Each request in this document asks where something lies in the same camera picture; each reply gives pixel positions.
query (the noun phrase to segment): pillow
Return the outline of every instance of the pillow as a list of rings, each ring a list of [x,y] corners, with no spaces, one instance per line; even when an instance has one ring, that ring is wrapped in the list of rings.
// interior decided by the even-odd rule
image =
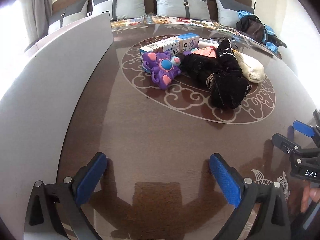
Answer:
[[[157,0],[157,14],[210,21],[207,0]]]
[[[143,0],[92,0],[92,6],[92,15],[109,11],[111,21],[146,15]]]
[[[219,23],[231,28],[236,28],[236,23],[240,20],[238,11],[253,13],[253,8],[234,0],[216,0],[216,2]]]
[[[88,1],[89,0],[80,0],[52,15],[49,19],[48,34],[72,22],[87,17]]]

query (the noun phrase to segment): plastic toy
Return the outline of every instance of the plastic toy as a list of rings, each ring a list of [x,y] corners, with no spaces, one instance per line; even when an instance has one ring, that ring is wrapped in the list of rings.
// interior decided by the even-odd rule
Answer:
[[[161,59],[159,66],[152,68],[151,79],[157,84],[162,90],[166,90],[172,80],[181,74],[181,70],[172,65],[170,59]]]
[[[172,65],[179,67],[181,65],[181,60],[178,57],[173,56],[171,58],[171,63],[172,63]]]
[[[160,60],[165,58],[171,59],[170,52],[145,52],[142,54],[143,67],[151,73],[154,67],[159,67]]]

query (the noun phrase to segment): blue fabric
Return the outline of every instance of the blue fabric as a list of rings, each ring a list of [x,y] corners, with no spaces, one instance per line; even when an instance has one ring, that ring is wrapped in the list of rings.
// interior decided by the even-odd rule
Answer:
[[[304,135],[308,136],[308,137],[312,137],[315,135],[315,131],[307,124],[300,122],[300,121],[294,121],[293,122],[293,128],[300,132],[303,133]]]
[[[240,187],[214,154],[210,156],[209,166],[228,203],[237,208],[241,202]]]
[[[278,52],[278,47],[274,45],[272,42],[266,42],[265,46],[270,49],[272,52],[277,53]]]
[[[252,15],[252,13],[247,12],[247,11],[242,11],[242,10],[238,11],[238,14],[239,14],[240,19],[246,15]]]
[[[268,25],[264,25],[265,29],[267,30],[267,33],[270,35],[276,35],[275,31]]]
[[[264,33],[263,33],[263,38],[262,38],[262,41],[261,41],[261,42],[262,42],[263,44],[265,44],[266,41],[267,41],[267,35],[266,35],[266,32],[264,32]]]
[[[91,193],[94,191],[101,176],[107,168],[107,162],[107,157],[104,154],[100,155],[84,176],[83,180],[79,183],[75,199],[75,203],[78,207],[89,200]]]

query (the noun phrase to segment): medicine box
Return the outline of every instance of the medicine box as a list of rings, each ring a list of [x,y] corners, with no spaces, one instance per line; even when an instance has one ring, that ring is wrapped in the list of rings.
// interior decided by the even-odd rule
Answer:
[[[171,56],[175,56],[178,53],[191,51],[194,48],[198,48],[198,44],[199,35],[196,35],[194,33],[186,33],[144,46],[140,48],[142,68],[144,71],[150,73],[147,69],[143,67],[143,53],[158,53],[169,51],[171,53]]]

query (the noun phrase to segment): human hand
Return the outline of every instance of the human hand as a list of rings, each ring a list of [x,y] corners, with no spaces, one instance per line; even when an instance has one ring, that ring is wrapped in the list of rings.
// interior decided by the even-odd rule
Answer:
[[[320,188],[310,188],[310,182],[303,189],[303,195],[301,200],[300,211],[304,213],[308,208],[308,200],[312,199],[314,202],[318,202],[320,199]]]

